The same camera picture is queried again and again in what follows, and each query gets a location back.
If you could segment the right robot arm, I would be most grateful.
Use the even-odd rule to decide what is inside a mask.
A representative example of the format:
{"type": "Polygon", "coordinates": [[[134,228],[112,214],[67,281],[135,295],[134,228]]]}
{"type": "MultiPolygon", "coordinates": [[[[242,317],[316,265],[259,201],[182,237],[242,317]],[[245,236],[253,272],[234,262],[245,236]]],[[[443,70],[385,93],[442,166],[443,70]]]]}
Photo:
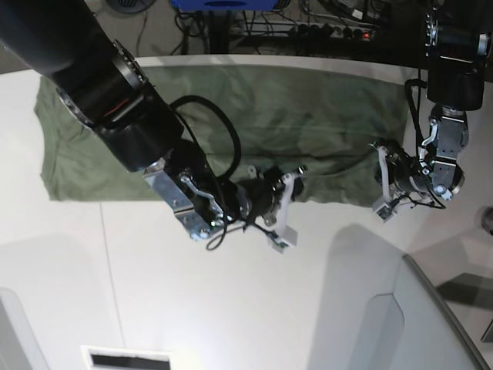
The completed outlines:
{"type": "Polygon", "coordinates": [[[233,182],[242,146],[227,115],[201,96],[166,103],[134,56],[108,38],[85,2],[3,1],[1,41],[55,85],[68,111],[129,172],[143,174],[192,239],[215,250],[228,232],[258,227],[280,251],[297,244],[287,208],[301,190],[304,167],[284,173],[274,166],[233,182]],[[213,172],[179,113],[187,103],[209,109],[230,135],[233,159],[221,174],[213,172]]]}

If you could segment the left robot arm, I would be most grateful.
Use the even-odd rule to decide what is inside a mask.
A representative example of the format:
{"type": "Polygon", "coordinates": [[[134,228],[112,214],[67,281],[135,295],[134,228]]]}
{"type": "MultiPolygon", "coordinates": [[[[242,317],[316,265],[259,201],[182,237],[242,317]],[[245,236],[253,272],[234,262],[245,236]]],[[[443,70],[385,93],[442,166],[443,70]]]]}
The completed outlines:
{"type": "Polygon", "coordinates": [[[415,154],[394,140],[373,143],[381,197],[373,211],[388,220],[404,205],[434,209],[456,196],[465,176],[458,156],[468,145],[467,114],[483,104],[492,51],[490,1],[421,1],[418,59],[428,77],[404,92],[415,131],[415,154]]]}

